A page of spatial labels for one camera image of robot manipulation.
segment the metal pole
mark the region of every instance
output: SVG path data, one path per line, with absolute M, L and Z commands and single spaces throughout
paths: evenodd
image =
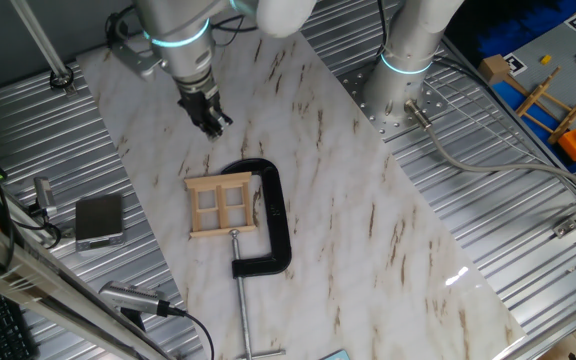
M 231 230 L 232 235 L 232 249 L 235 253 L 235 260 L 240 259 L 239 255 L 239 230 Z M 239 290 L 239 309 L 241 310 L 241 324 L 244 328 L 244 348 L 246 350 L 246 360 L 252 360 L 252 347 L 250 346 L 250 329 L 248 328 L 248 315 L 246 311 L 246 294 L 244 293 L 244 279 L 237 277 L 237 289 Z
M 35 14 L 32 12 L 32 9 L 30 9 L 30 6 L 28 6 L 28 2 L 26 2 L 26 0 L 10 0 L 10 2 L 17 11 L 17 14 L 19 14 L 21 20 L 24 22 L 24 25 L 26 25 L 30 35 L 32 35 L 32 38 L 35 40 L 35 43 L 37 43 L 39 50 L 44 54 L 46 61 L 48 61 L 48 65 L 50 65 L 50 68 L 55 75 L 60 79 L 69 79 L 70 71 L 66 69 L 66 66 L 59 58 L 59 55 L 57 55 L 55 48 L 52 47 L 50 40 L 48 40 L 46 33 L 41 28 Z

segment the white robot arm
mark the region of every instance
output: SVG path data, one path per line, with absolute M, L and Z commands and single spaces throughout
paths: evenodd
M 286 37 L 308 19 L 316 0 L 133 0 L 154 56 L 138 59 L 120 38 L 111 49 L 140 75 L 157 63 L 170 74 L 181 94 L 179 105 L 209 139 L 223 134 L 232 120 L 221 110 L 219 89 L 212 75 L 215 42 L 209 18 L 233 8 L 256 20 L 260 30 Z

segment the gray hose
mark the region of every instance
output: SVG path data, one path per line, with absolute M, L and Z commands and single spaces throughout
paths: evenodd
M 446 149 L 444 149 L 444 147 L 441 146 L 441 143 L 439 142 L 437 135 L 435 135 L 435 132 L 432 129 L 432 127 L 428 127 L 426 129 L 426 132 L 428 133 L 430 140 L 432 140 L 432 142 L 437 147 L 437 150 L 446 159 L 446 161 L 448 161 L 451 165 L 453 165 L 457 168 L 460 168 L 462 170 L 471 171 L 471 172 L 510 171 L 510 170 L 515 170 L 515 169 L 540 170 L 540 171 L 546 171 L 546 172 L 549 172 L 549 173 L 552 173 L 555 175 L 563 176 L 563 177 L 569 179 L 570 181 L 576 183 L 576 175 L 571 174 L 568 171 L 558 169 L 554 166 L 548 166 L 548 165 L 543 165 L 543 164 L 519 163 L 519 164 L 506 164 L 506 165 L 498 165 L 498 166 L 473 166 L 473 165 L 464 164 L 462 162 L 459 162 L 458 160 L 456 160 L 455 158 L 450 156 L 450 154 L 448 154 L 448 152 L 446 152 Z

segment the marble board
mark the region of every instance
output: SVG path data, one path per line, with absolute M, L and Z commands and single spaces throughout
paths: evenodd
M 77 60 L 216 359 L 243 353 L 231 238 L 189 237 L 183 180 L 251 157 L 279 169 L 293 251 L 285 272 L 245 280 L 254 352 L 492 359 L 525 335 L 301 34 L 240 34 L 217 52 L 234 124 L 214 143 L 177 106 L 163 71 L 144 82 L 107 49 Z M 259 182 L 250 193 L 257 230 L 239 236 L 242 258 L 269 251 Z

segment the blue light ring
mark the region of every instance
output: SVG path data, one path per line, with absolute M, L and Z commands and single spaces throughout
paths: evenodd
M 430 64 L 428 64 L 428 66 L 426 66 L 425 68 L 421 69 L 421 70 L 417 70 L 417 71 L 404 71 L 404 70 L 399 70 L 396 67 L 388 64 L 388 61 L 386 61 L 386 58 L 384 57 L 384 54 L 381 54 L 381 60 L 384 61 L 384 64 L 386 64 L 386 66 L 388 66 L 388 68 L 392 71 L 398 72 L 400 74 L 404 74 L 404 75 L 416 75 L 416 74 L 421 74 L 422 72 L 428 70 L 430 68 L 430 65 L 432 65 L 432 61 L 430 62 Z
M 151 39 L 150 35 L 148 35 L 148 33 L 144 30 L 144 37 L 147 40 L 150 40 L 150 42 L 153 45 L 157 45 L 157 46 L 161 46 L 161 47 L 180 47 L 180 46 L 184 46 L 184 45 L 188 45 L 192 42 L 194 42 L 195 40 L 199 39 L 205 32 L 206 30 L 208 30 L 208 28 L 210 27 L 210 19 L 206 20 L 206 24 L 204 25 L 203 28 L 201 28 L 201 30 L 199 30 L 199 32 L 195 35 L 193 35 L 192 37 L 185 39 L 185 40 L 180 40 L 180 41 L 162 41 L 162 40 L 157 40 L 157 39 Z

